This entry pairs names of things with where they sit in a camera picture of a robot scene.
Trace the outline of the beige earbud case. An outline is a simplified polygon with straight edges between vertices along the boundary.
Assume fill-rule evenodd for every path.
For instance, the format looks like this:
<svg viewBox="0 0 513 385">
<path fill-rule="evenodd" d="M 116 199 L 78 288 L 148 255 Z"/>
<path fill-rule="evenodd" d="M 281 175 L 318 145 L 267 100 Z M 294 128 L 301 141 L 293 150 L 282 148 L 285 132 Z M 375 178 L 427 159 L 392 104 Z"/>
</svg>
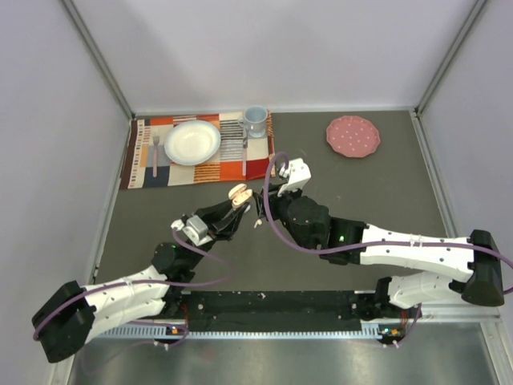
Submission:
<svg viewBox="0 0 513 385">
<path fill-rule="evenodd" d="M 228 193 L 228 199 L 232 203 L 232 207 L 237 209 L 244 203 L 248 202 L 253 195 L 253 190 L 246 184 L 238 184 L 233 187 Z"/>
</svg>

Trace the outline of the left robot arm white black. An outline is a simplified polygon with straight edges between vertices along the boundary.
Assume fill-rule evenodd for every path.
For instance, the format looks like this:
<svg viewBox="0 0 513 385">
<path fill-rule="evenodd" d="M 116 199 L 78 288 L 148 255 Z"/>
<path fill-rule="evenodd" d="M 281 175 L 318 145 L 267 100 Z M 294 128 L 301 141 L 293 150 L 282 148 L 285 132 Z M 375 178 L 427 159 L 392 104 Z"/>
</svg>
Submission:
<svg viewBox="0 0 513 385">
<path fill-rule="evenodd" d="M 186 238 L 158 244 L 151 264 L 138 273 L 99 285 L 61 285 L 31 320 L 33 339 L 47 361 L 61 362 L 125 323 L 175 317 L 181 311 L 182 291 L 196 286 L 194 269 L 216 242 L 232 239 L 250 207 L 224 201 L 182 216 L 172 223 L 172 231 Z"/>
</svg>

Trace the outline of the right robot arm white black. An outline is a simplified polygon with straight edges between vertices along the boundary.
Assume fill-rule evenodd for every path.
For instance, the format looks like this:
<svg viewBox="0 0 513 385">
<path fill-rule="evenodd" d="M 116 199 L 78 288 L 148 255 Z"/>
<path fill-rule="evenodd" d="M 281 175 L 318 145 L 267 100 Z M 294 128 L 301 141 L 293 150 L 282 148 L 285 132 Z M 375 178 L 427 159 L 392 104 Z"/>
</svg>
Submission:
<svg viewBox="0 0 513 385">
<path fill-rule="evenodd" d="M 424 237 L 397 233 L 332 217 L 324 205 L 300 189 L 271 185 L 254 194 L 259 219 L 279 221 L 288 231 L 281 240 L 302 253 L 336 265 L 393 265 L 413 269 L 407 277 L 386 277 L 375 290 L 374 308 L 390 318 L 419 303 L 459 295 L 476 306 L 504 303 L 502 257 L 491 233 L 475 229 L 468 237 Z"/>
</svg>

